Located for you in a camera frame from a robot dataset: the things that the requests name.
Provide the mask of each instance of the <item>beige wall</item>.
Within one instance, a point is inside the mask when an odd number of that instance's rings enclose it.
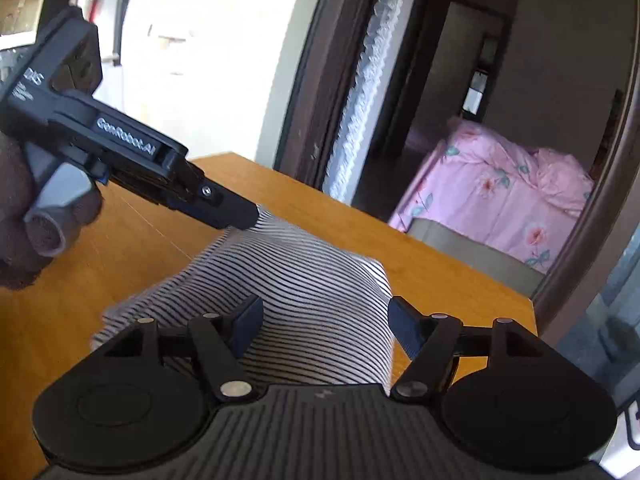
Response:
[[[273,167],[278,151],[282,125],[298,71],[298,62],[317,4],[318,0],[296,0],[287,33],[282,42],[280,59],[273,75],[269,101],[262,120],[260,139],[255,153],[255,161],[268,168]]]
[[[192,157],[255,158],[296,1],[130,0],[122,45],[127,113],[185,144]]]
[[[634,0],[520,0],[484,123],[589,168],[624,84]]]

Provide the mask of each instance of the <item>circular pad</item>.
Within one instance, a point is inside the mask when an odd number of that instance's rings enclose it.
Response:
[[[76,367],[45,390],[33,429],[45,452],[68,466],[114,472],[165,459],[206,417],[197,382],[138,358]]]
[[[607,393],[577,369],[515,359],[460,379],[444,395],[442,418],[482,460],[529,472],[576,465],[616,427]]]

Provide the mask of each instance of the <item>pink floral bedsheet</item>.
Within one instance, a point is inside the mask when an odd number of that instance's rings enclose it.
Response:
[[[469,121],[423,161],[389,225],[427,218],[546,273],[574,227],[593,181],[571,155],[527,152]]]

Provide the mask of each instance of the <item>wooden table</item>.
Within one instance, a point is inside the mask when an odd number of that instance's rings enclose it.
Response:
[[[395,294],[423,313],[490,326],[511,317],[535,332],[530,301],[375,218],[238,155],[204,158],[207,176],[306,231],[385,267]],[[31,434],[37,395],[88,353],[100,313],[174,274],[219,234],[117,187],[71,251],[21,292],[0,291],[0,478],[25,479],[46,464]],[[396,346],[394,378],[408,359]],[[460,374],[484,365],[461,362]]]

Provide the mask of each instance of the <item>floor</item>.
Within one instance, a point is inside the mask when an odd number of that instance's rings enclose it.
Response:
[[[425,155],[407,146],[398,158],[369,155],[351,206],[387,222]]]

